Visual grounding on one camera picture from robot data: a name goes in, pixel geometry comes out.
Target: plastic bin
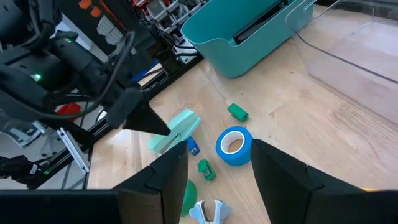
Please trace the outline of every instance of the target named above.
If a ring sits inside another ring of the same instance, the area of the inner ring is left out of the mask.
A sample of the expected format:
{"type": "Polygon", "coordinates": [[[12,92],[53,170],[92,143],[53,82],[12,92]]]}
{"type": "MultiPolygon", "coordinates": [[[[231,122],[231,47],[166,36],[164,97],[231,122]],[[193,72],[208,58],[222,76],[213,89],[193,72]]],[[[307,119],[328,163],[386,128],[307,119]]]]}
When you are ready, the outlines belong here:
{"type": "Polygon", "coordinates": [[[294,15],[314,2],[303,0],[285,18],[308,73],[398,124],[398,5],[340,0],[317,6],[299,31],[294,15]]]}
{"type": "MultiPolygon", "coordinates": [[[[276,0],[211,0],[184,23],[181,33],[221,75],[238,77],[292,35],[284,21],[287,13],[300,3],[299,0],[283,4],[276,0]],[[234,35],[275,4],[280,10],[237,44],[234,35]]],[[[311,10],[305,13],[308,15],[292,15],[300,18],[295,28],[304,26],[312,15],[311,10]]]]}

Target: clear plastic container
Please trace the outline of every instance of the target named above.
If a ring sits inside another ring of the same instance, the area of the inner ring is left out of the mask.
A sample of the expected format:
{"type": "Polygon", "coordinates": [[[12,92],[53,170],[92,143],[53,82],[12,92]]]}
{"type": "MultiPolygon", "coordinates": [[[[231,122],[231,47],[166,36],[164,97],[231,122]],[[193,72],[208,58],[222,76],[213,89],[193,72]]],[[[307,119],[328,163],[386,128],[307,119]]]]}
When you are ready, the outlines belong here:
{"type": "Polygon", "coordinates": [[[398,124],[398,2],[339,0],[314,6],[303,29],[298,13],[316,1],[302,1],[285,18],[308,73],[398,124]]]}

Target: wooden table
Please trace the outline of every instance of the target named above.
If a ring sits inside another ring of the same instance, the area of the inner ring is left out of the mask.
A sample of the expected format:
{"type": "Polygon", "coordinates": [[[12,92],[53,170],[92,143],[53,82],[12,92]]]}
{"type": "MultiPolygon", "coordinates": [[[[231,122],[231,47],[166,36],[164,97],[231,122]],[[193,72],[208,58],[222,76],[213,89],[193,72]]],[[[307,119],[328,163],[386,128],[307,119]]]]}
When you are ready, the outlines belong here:
{"type": "MultiPolygon", "coordinates": [[[[188,178],[198,200],[220,199],[232,206],[226,224],[269,223],[251,164],[231,167],[215,152],[218,136],[230,126],[245,126],[255,138],[358,187],[398,188],[398,127],[309,77],[292,40],[235,79],[218,75],[203,61],[150,105],[166,121],[185,108],[202,118],[193,135],[201,153],[190,155],[188,178]],[[247,122],[231,117],[231,103],[249,113],[247,122]],[[215,181],[198,173],[202,158],[213,165],[215,181]]],[[[150,137],[117,130],[97,142],[88,187],[111,188],[156,159],[147,146],[150,137]]],[[[187,216],[180,223],[196,221],[187,216]]]]}

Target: mint green clip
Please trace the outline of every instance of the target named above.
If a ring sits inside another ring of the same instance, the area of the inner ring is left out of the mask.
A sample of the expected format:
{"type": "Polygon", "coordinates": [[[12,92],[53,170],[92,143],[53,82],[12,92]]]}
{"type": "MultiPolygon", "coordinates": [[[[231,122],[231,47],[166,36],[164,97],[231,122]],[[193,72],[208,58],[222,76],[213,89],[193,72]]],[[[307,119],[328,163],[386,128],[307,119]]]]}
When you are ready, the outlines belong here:
{"type": "Polygon", "coordinates": [[[200,124],[201,118],[192,110],[185,109],[168,124],[171,132],[168,136],[155,135],[148,146],[156,153],[163,154],[180,141],[186,140],[200,124]]]}

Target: small green toy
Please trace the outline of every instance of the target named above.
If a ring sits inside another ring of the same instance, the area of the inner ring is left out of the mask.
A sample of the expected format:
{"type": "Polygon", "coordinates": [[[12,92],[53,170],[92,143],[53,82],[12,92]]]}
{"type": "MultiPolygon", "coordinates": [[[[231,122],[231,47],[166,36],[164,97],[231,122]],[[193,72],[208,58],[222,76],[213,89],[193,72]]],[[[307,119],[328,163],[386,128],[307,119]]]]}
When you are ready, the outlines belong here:
{"type": "Polygon", "coordinates": [[[201,159],[198,163],[199,173],[205,176],[207,181],[211,181],[216,177],[216,172],[214,172],[212,166],[207,159],[201,159]]]}
{"type": "Polygon", "coordinates": [[[249,116],[249,114],[236,103],[231,104],[231,106],[228,107],[228,111],[231,113],[232,117],[240,122],[245,122],[249,116]]]}

